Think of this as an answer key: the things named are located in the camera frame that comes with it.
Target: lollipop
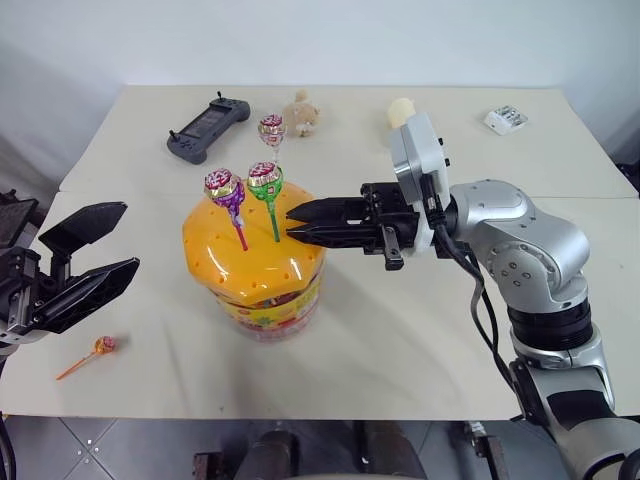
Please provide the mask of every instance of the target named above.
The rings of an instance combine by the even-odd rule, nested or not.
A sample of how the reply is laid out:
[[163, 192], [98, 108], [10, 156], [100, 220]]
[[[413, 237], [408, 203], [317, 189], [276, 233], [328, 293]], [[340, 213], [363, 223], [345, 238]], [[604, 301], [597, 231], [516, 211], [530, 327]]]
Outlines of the lollipop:
[[277, 164], [280, 144], [286, 132], [285, 125], [282, 123], [282, 117], [277, 113], [263, 117], [260, 123], [258, 123], [258, 132], [260, 134], [260, 140], [273, 148], [273, 161]]
[[244, 186], [240, 177], [226, 168], [214, 170], [204, 179], [204, 193], [213, 200], [213, 203], [227, 209], [231, 216], [231, 223], [240, 237], [242, 249], [248, 250], [247, 241], [242, 233], [244, 222], [240, 217], [240, 204], [244, 202]]
[[273, 238], [280, 241], [278, 222], [276, 222], [276, 197], [282, 190], [282, 169], [273, 162], [258, 162], [249, 169], [247, 187], [258, 200], [267, 202], [267, 210], [273, 226]]
[[93, 358], [94, 355], [105, 355], [107, 353], [111, 353], [116, 349], [116, 340], [113, 337], [100, 337], [96, 340], [96, 343], [93, 345], [93, 351], [83, 357], [69, 368], [67, 368], [64, 372], [56, 377], [56, 380], [62, 380], [64, 377], [69, 375], [70, 373], [75, 372], [78, 368], [84, 365], [87, 361]]

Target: yellow lid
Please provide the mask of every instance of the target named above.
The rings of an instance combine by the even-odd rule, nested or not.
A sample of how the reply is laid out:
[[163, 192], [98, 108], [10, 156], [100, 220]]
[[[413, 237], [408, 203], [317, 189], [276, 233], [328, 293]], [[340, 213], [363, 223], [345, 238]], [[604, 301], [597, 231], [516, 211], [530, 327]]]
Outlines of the yellow lid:
[[249, 246], [243, 251], [227, 209], [204, 197], [182, 226], [189, 272], [216, 294], [247, 306], [303, 290], [321, 265], [324, 248], [289, 237], [285, 230], [300, 222], [287, 220], [286, 212], [312, 199], [300, 187], [284, 183], [275, 201], [276, 243], [267, 204], [247, 194], [240, 206]]

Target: gray game controller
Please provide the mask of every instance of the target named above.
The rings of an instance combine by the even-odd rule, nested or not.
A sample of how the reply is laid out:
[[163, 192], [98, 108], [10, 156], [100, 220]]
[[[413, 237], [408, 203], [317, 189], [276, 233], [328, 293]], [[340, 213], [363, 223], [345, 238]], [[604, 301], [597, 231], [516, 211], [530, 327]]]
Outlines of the gray game controller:
[[169, 130], [167, 147], [174, 155], [198, 165], [207, 159], [207, 148], [236, 122], [244, 122], [251, 115], [251, 108], [244, 100], [218, 98], [209, 108], [194, 118], [180, 132]]

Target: plush teddy bear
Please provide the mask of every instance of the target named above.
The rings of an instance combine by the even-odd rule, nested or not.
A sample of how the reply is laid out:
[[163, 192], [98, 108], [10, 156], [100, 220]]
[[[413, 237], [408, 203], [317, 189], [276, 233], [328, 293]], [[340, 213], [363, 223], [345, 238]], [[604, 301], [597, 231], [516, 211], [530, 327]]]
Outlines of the plush teddy bear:
[[284, 124], [291, 135], [307, 137], [315, 130], [320, 110], [306, 100], [307, 91], [298, 90], [295, 102], [287, 105], [282, 111]]

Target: white table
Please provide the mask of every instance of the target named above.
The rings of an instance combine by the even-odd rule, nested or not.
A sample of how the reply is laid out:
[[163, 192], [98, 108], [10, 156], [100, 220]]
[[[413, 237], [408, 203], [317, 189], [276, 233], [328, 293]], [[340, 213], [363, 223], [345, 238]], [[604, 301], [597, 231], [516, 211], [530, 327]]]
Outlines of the white table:
[[[169, 129], [180, 129], [215, 98], [212, 86], [126, 87], [63, 192], [200, 193], [202, 179], [226, 166], [243, 176], [271, 152], [257, 136], [259, 118], [280, 111], [295, 87], [222, 87], [247, 100], [252, 117], [231, 127], [194, 166], [172, 155]], [[499, 178], [533, 197], [637, 198], [558, 90], [310, 87], [321, 119], [314, 137], [282, 147], [285, 175], [315, 195], [357, 194], [366, 181], [392, 181], [386, 110], [397, 97], [415, 100], [444, 138], [450, 182]], [[522, 130], [500, 137], [481, 123], [487, 111], [511, 104], [529, 117]]]
[[[355, 183], [360, 179], [353, 178]], [[21, 347], [0, 383], [15, 414], [184, 418], [504, 419], [518, 413], [468, 314], [472, 282], [433, 255], [385, 272], [381, 257], [330, 251], [313, 323], [274, 345], [245, 338], [188, 274], [181, 224], [194, 194], [59, 193], [44, 229], [83, 205], [129, 204], [118, 228], [80, 250], [73, 272], [139, 256], [129, 289], [63, 335]], [[635, 199], [545, 198], [592, 245], [585, 272], [605, 339], [619, 414], [640, 412], [639, 232]], [[36, 242], [34, 247], [45, 253]], [[513, 358], [493, 284], [501, 351]], [[55, 376], [100, 335], [126, 339], [64, 381]]]

